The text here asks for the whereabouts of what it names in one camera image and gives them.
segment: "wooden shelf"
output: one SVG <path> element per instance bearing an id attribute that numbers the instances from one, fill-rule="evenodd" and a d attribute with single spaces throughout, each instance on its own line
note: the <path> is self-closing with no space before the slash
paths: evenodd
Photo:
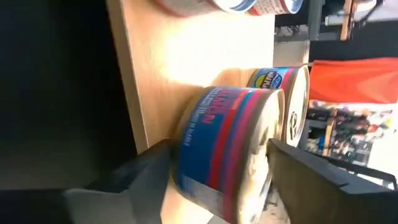
<path id="1" fill-rule="evenodd" d="M 208 85 L 246 86 L 271 67 L 274 16 L 168 15 L 150 0 L 108 0 L 138 153 L 173 136 L 189 99 Z M 167 189 L 163 223 L 205 224 L 208 211 Z"/>

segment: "tuna can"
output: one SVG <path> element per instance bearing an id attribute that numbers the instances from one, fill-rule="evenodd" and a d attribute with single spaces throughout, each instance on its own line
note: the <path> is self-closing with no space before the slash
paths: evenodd
<path id="1" fill-rule="evenodd" d="M 296 14 L 303 4 L 303 0 L 257 0 L 250 9 L 256 16 L 264 14 Z"/>
<path id="2" fill-rule="evenodd" d="M 285 91 L 285 118 L 282 140 L 297 147 L 304 129 L 310 91 L 309 71 L 306 66 L 263 68 L 254 72 L 248 87 Z"/>
<path id="3" fill-rule="evenodd" d="M 222 9 L 230 13 L 249 10 L 256 0 L 155 0 L 158 5 L 177 16 L 195 16 Z"/>
<path id="4" fill-rule="evenodd" d="M 283 90 L 205 88 L 177 128 L 178 191 L 227 222 L 257 223 L 271 183 L 266 145 L 283 118 Z"/>

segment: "white can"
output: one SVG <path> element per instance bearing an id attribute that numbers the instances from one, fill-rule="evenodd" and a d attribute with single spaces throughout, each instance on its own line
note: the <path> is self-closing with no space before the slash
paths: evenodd
<path id="1" fill-rule="evenodd" d="M 256 0 L 155 0 L 158 5 L 176 16 L 195 16 L 223 10 L 230 13 L 248 11 Z"/>
<path id="2" fill-rule="evenodd" d="M 250 9 L 255 16 L 264 14 L 296 14 L 303 4 L 303 0 L 257 0 Z"/>

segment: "red cloth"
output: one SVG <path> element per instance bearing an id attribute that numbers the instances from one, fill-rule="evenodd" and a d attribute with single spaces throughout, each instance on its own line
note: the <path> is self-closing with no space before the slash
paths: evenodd
<path id="1" fill-rule="evenodd" d="M 310 100 L 397 103 L 398 58 L 317 60 L 310 75 Z"/>

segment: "salmon can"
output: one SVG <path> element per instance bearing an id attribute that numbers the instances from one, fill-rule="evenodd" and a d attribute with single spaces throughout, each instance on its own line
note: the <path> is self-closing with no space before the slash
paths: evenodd
<path id="1" fill-rule="evenodd" d="M 265 14 L 296 14 L 303 0 L 257 0 L 249 12 L 256 16 Z"/>
<path id="2" fill-rule="evenodd" d="M 262 68 L 255 71 L 248 86 L 285 91 L 285 118 L 282 140 L 297 147 L 305 123 L 310 90 L 310 76 L 306 66 Z"/>
<path id="3" fill-rule="evenodd" d="M 205 88 L 177 128 L 178 191 L 227 222 L 257 223 L 271 184 L 266 145 L 283 118 L 283 90 Z"/>
<path id="4" fill-rule="evenodd" d="M 155 0 L 166 11 L 176 16 L 195 16 L 223 10 L 229 13 L 244 13 L 256 0 Z"/>

